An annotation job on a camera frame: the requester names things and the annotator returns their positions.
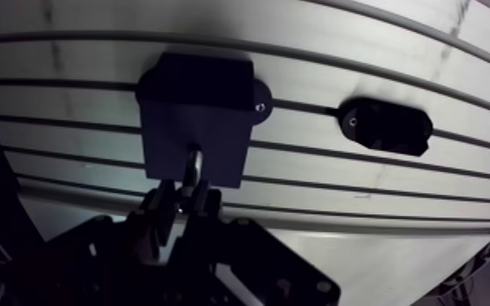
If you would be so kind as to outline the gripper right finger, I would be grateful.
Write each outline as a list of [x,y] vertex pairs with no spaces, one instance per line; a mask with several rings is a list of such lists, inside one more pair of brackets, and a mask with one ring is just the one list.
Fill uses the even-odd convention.
[[339,285],[250,218],[224,222],[221,192],[200,181],[184,186],[185,230],[175,242],[177,305],[239,305],[216,276],[219,264],[263,305],[336,305]]

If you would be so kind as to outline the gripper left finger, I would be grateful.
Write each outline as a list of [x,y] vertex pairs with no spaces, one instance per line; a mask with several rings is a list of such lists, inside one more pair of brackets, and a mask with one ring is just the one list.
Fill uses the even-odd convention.
[[176,217],[164,180],[125,221],[92,218],[16,260],[11,291],[22,305],[168,305],[177,298],[160,248]]

